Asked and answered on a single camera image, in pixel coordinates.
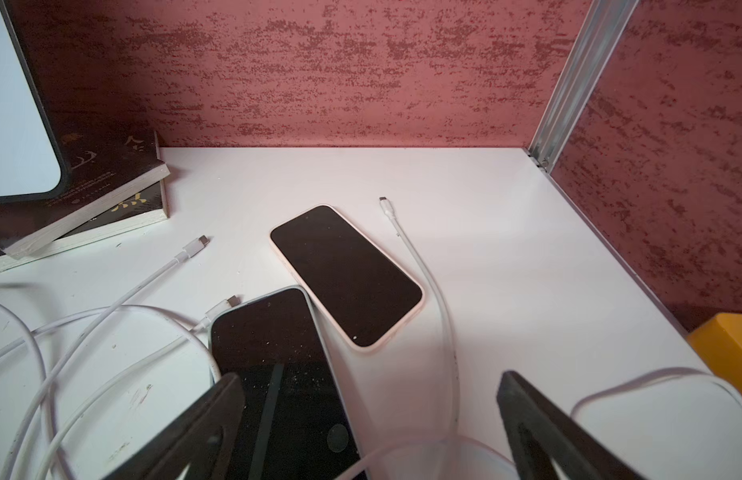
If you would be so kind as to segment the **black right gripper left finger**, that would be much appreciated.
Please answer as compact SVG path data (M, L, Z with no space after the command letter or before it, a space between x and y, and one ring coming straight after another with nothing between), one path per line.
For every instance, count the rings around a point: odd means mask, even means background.
M221 377L109 479L224 479L245 406L241 380Z

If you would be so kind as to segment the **phone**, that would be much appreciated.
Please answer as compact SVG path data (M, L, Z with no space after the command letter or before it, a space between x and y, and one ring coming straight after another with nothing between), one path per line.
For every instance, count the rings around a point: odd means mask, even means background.
M381 348L424 305L420 283L331 205L316 205L277 225L269 240L325 318L359 352Z
M335 479L360 458L306 292L290 286L219 314L209 332L244 408L230 479Z

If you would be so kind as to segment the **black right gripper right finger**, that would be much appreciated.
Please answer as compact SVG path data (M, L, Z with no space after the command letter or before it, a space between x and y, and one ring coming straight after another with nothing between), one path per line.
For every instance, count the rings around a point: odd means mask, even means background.
M639 479L516 371L502 374L496 401L521 479Z

